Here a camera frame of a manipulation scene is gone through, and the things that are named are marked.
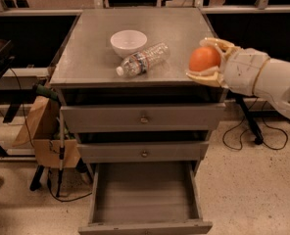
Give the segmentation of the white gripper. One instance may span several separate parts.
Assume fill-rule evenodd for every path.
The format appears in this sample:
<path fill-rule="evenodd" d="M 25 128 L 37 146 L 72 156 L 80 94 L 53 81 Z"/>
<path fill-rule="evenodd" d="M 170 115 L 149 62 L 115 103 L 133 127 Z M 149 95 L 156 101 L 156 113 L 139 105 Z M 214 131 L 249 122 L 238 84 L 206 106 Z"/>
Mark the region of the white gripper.
<path fill-rule="evenodd" d="M 220 63 L 226 61 L 222 73 L 218 66 L 202 71 L 188 71 L 186 75 L 194 82 L 211 86 L 223 87 L 224 83 L 233 92 L 246 96 L 253 96 L 256 78 L 263 65 L 270 56 L 253 48 L 240 49 L 233 43 L 213 37 L 206 37 L 200 41 L 201 47 L 214 47 L 220 55 Z"/>

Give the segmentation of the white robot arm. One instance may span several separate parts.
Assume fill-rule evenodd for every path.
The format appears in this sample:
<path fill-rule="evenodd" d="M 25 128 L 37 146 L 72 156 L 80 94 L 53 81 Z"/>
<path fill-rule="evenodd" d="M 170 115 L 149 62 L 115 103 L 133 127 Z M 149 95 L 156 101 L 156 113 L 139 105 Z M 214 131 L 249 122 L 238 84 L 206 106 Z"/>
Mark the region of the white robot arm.
<path fill-rule="evenodd" d="M 262 98 L 290 119 L 290 62 L 218 38 L 204 38 L 200 46 L 214 49 L 220 61 L 204 70 L 189 70 L 186 75 L 190 79 L 198 84 Z"/>

